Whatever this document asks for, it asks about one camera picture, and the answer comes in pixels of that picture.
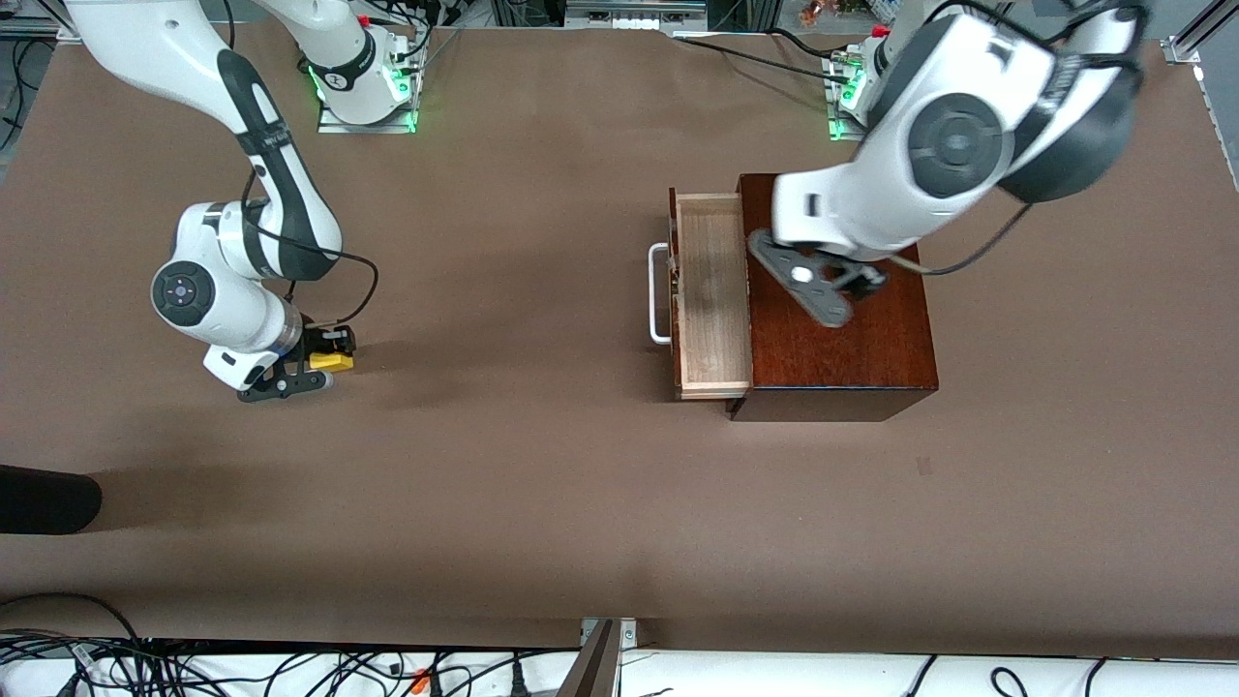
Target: open drawer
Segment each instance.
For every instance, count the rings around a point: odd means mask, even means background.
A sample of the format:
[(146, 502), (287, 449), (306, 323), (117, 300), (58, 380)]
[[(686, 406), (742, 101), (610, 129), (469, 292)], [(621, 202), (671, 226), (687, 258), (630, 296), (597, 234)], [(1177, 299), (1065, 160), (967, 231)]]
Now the open drawer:
[[(753, 385), (753, 363), (740, 194), (673, 188), (670, 203), (669, 342), (676, 397), (743, 397)], [(652, 332), (654, 318), (652, 313)]]

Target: black cable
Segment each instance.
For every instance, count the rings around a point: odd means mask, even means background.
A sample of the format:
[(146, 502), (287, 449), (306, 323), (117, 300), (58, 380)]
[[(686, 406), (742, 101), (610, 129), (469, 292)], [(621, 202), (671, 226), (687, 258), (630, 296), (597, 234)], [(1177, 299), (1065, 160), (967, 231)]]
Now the black cable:
[(981, 256), (989, 254), (990, 249), (994, 249), (994, 245), (997, 244), (999, 241), (1001, 241), (1002, 238), (1006, 236), (1007, 233), (1010, 233), (1015, 228), (1016, 223), (1020, 222), (1020, 218), (1022, 218), (1025, 215), (1025, 213), (1027, 213), (1028, 210), (1032, 209), (1032, 206), (1033, 206), (1032, 203), (1025, 203), (1023, 207), (1021, 207), (1018, 210), (1016, 210), (1016, 213), (1014, 215), (1011, 215), (1007, 219), (1007, 222), (1004, 223), (1002, 227), (999, 228), (997, 232), (994, 233), (994, 236), (991, 236), (985, 244), (981, 244), (980, 248), (976, 249), (976, 251), (973, 251), (968, 256), (964, 256), (963, 260), (957, 261), (957, 262), (954, 262), (954, 264), (952, 264), (949, 266), (943, 266), (940, 269), (927, 269), (924, 266), (921, 266), (918, 264), (912, 264), (911, 261), (906, 261), (903, 259), (896, 260), (896, 262), (901, 267), (908, 269), (908, 270), (911, 270), (913, 272), (918, 272), (921, 275), (947, 275), (947, 274), (953, 274), (953, 272), (955, 272), (958, 270), (965, 269), (965, 267), (973, 265), (973, 262), (976, 261), (978, 259), (980, 259)]
[[(1002, 675), (1010, 677), (1011, 681), (1015, 682), (1015, 686), (1020, 690), (1020, 695), (1011, 695), (1006, 690), (1002, 690), (1002, 686), (999, 685), (999, 676)], [(1025, 690), (1023, 681), (1020, 680), (1020, 676), (1015, 675), (1015, 672), (1011, 671), (1011, 669), (1004, 666), (999, 666), (992, 671), (990, 671), (990, 685), (992, 685), (994, 691), (1001, 695), (1002, 697), (1028, 697), (1028, 691)]]
[(797, 36), (797, 35), (792, 33), (790, 31), (788, 31), (786, 28), (782, 28), (782, 27), (768, 28), (768, 30), (763, 31), (762, 33), (769, 33), (769, 35), (773, 35), (773, 36), (782, 36), (783, 38), (786, 38), (786, 40), (790, 41), (792, 43), (794, 43), (797, 48), (799, 48), (800, 51), (804, 51), (805, 53), (808, 53), (808, 54), (810, 54), (810, 56), (813, 56), (815, 58), (828, 58), (829, 59), (830, 56), (835, 51), (843, 51), (843, 50), (847, 48), (847, 45), (844, 43), (843, 46), (836, 46), (834, 48), (828, 48), (825, 51), (819, 51), (819, 50), (814, 48), (813, 46), (809, 46), (808, 43), (800, 41), (799, 36)]
[(921, 664), (921, 670), (917, 671), (917, 677), (912, 681), (912, 687), (903, 693), (903, 697), (916, 697), (917, 692), (921, 691), (921, 683), (926, 681), (926, 675), (929, 672), (929, 666), (938, 660), (938, 654), (929, 656), (929, 660)]
[(704, 41), (694, 41), (691, 38), (684, 38), (681, 36), (675, 37), (675, 41), (679, 41), (680, 43), (689, 43), (691, 46), (700, 46), (701, 48), (710, 48), (712, 51), (719, 51), (720, 53), (727, 53), (730, 56), (736, 56), (738, 58), (745, 58), (745, 59), (748, 59), (748, 61), (756, 61), (758, 63), (763, 63), (763, 64), (767, 64), (767, 66), (771, 66), (771, 67), (774, 67), (774, 68), (781, 68), (781, 69), (784, 69), (784, 71), (790, 71), (793, 73), (807, 74), (809, 77), (815, 77), (815, 78), (825, 79), (828, 82), (838, 82), (839, 84), (846, 84), (847, 83), (847, 78), (845, 78), (844, 76), (826, 74), (826, 73), (821, 73), (821, 72), (818, 72), (818, 71), (809, 71), (809, 69), (804, 69), (804, 68), (798, 68), (795, 66), (788, 66), (787, 63), (779, 63), (778, 61), (769, 61), (769, 59), (762, 58), (760, 56), (753, 56), (751, 53), (741, 53), (740, 51), (733, 51), (731, 48), (727, 48), (726, 46), (715, 46), (714, 43), (706, 43)]
[(1101, 670), (1101, 666), (1109, 661), (1109, 656), (1101, 656), (1101, 659), (1093, 664), (1093, 667), (1088, 671), (1088, 677), (1084, 678), (1084, 697), (1093, 697), (1093, 678), (1097, 677), (1097, 671)]
[[(20, 45), (21, 45), (21, 42), (19, 42), (19, 41), (15, 41), (12, 43), (12, 57), (11, 58), (12, 58), (14, 71), (17, 69), (17, 47)], [(17, 135), (17, 130), (19, 130), (17, 124), (21, 123), (21, 110), (25, 106), (26, 106), (26, 90), (22, 88), (21, 80), (17, 80), (17, 110), (14, 111), (14, 114), (12, 114), (12, 121), (14, 123), (9, 126), (9, 135), (5, 136), (4, 142), (0, 142), (0, 150), (4, 150), (5, 147), (7, 147), (9, 142), (12, 140), (12, 137), (15, 135)]]
[(470, 676), (468, 680), (466, 680), (461, 685), (457, 685), (456, 687), (451, 688), (446, 695), (444, 695), (444, 697), (452, 697), (452, 695), (456, 695), (457, 692), (460, 692), (461, 690), (463, 690), (466, 687), (472, 693), (473, 681), (478, 680), (483, 675), (487, 675), (489, 672), (497, 671), (497, 670), (502, 669), (503, 666), (507, 666), (509, 664), (519, 661), (520, 659), (532, 659), (534, 656), (541, 656), (544, 654), (563, 654), (564, 651), (566, 651), (566, 649), (536, 649), (534, 651), (524, 651), (524, 652), (517, 654), (512, 659), (508, 659), (506, 661), (499, 661), (498, 664), (494, 664), (493, 666), (491, 666), (488, 669), (477, 671), (476, 673), (473, 673), (472, 676)]
[(1023, 25), (1018, 25), (1016, 22), (1012, 22), (1011, 20), (1006, 19), (1005, 16), (995, 12), (989, 6), (981, 5), (976, 0), (947, 0), (942, 5), (938, 5), (937, 7), (934, 7), (934, 11), (929, 12), (929, 16), (926, 19), (924, 24), (929, 24), (929, 22), (934, 21), (935, 19), (938, 19), (938, 15), (940, 15), (943, 12), (943, 10), (945, 10), (947, 7), (971, 7), (973, 10), (976, 10), (976, 11), (981, 12), (983, 15), (985, 15), (986, 17), (994, 20), (995, 24), (1001, 24), (1002, 26), (1005, 26), (1005, 27), (1010, 28), (1011, 31), (1018, 33), (1020, 36), (1027, 38), (1028, 41), (1031, 41), (1032, 43), (1040, 46), (1041, 48), (1044, 48), (1046, 51), (1048, 51), (1051, 53), (1054, 52), (1054, 48), (1049, 45), (1048, 41), (1046, 41), (1044, 38), (1042, 38), (1040, 36), (1037, 36), (1036, 33), (1032, 33)]
[(26, 62), (26, 53), (28, 53), (30, 50), (33, 48), (35, 46), (47, 46), (48, 51), (53, 53), (56, 52), (56, 46), (51, 41), (42, 41), (37, 38), (28, 41), (26, 42), (26, 46), (21, 50), (21, 53), (17, 56), (17, 59), (14, 61), (12, 72), (14, 74), (17, 76), (17, 82), (21, 83), (22, 87), (32, 92), (38, 92), (38, 85), (30, 84), (28, 82), (26, 82), (26, 78), (22, 77), (21, 74), (21, 66)]
[[(253, 167), (250, 167), (250, 170), (249, 170), (249, 178), (245, 180), (245, 188), (240, 193), (240, 204), (242, 204), (242, 209), (243, 210), (245, 208), (245, 204), (249, 202), (249, 192), (250, 192), (250, 189), (254, 188), (254, 180), (256, 177), (258, 177), (258, 172)], [(348, 312), (347, 314), (344, 314), (343, 317), (339, 317), (338, 319), (332, 319), (330, 322), (315, 322), (315, 326), (338, 326), (338, 324), (342, 324), (342, 323), (347, 322), (348, 319), (356, 317), (357, 314), (362, 313), (362, 310), (364, 310), (366, 306), (370, 303), (370, 297), (374, 297), (374, 291), (379, 286), (379, 266), (374, 261), (367, 259), (366, 256), (362, 256), (362, 255), (358, 255), (358, 254), (349, 254), (348, 251), (343, 251), (343, 250), (339, 250), (339, 249), (323, 249), (322, 246), (318, 246), (317, 244), (305, 244), (305, 243), (297, 241), (296, 239), (290, 239), (287, 236), (281, 236), (279, 234), (275, 234), (274, 232), (269, 232), (269, 230), (263, 229), (261, 227), (258, 227), (258, 225), (254, 225), (254, 229), (256, 229), (260, 234), (263, 234), (265, 236), (270, 236), (271, 239), (279, 241), (280, 244), (287, 244), (290, 246), (295, 246), (297, 249), (301, 249), (302, 251), (313, 251), (316, 254), (333, 254), (336, 256), (342, 256), (344, 259), (351, 259), (353, 261), (357, 261), (359, 264), (364, 264), (366, 266), (369, 266), (369, 269), (370, 269), (370, 287), (369, 287), (369, 290), (366, 291), (366, 297), (362, 297), (362, 301), (357, 305), (357, 307), (354, 307), (352, 312)]]
[(237, 19), (232, 14), (232, 2), (221, 0), (224, 4), (224, 14), (228, 15), (228, 47), (237, 46)]
[(525, 685), (525, 670), (520, 665), (520, 654), (512, 655), (512, 693), (509, 697), (530, 697)]
[(59, 593), (59, 592), (31, 593), (28, 595), (19, 595), (16, 598), (10, 598), (7, 600), (0, 602), (0, 609), (7, 608), (9, 605), (16, 605), (16, 604), (20, 604), (20, 603), (27, 603), (30, 600), (82, 600), (82, 602), (85, 602), (85, 603), (90, 603), (92, 605), (97, 605), (99, 608), (103, 608), (104, 610), (108, 612), (109, 615), (113, 617), (113, 619), (115, 619), (118, 623), (120, 623), (120, 626), (124, 628), (125, 634), (129, 635), (129, 639), (135, 645), (140, 641), (139, 638), (138, 638), (138, 631), (134, 630), (134, 625), (129, 623), (129, 620), (125, 618), (124, 614), (121, 614), (120, 610), (115, 609), (114, 607), (112, 607), (110, 604), (108, 604), (105, 600), (100, 600), (99, 598), (95, 598), (94, 595), (87, 595), (84, 593)]

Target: wooden box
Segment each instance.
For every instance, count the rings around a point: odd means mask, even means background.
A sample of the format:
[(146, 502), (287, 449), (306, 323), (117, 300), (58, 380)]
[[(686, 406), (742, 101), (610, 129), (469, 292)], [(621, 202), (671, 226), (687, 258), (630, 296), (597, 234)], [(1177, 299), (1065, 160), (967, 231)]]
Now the wooden box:
[[(672, 189), (672, 355), (681, 400), (726, 400), (735, 421), (880, 422), (938, 390), (921, 276), (885, 262), (886, 285), (846, 324), (814, 321), (747, 251), (769, 227), (776, 175), (738, 193)], [(917, 259), (916, 248), (903, 255)]]

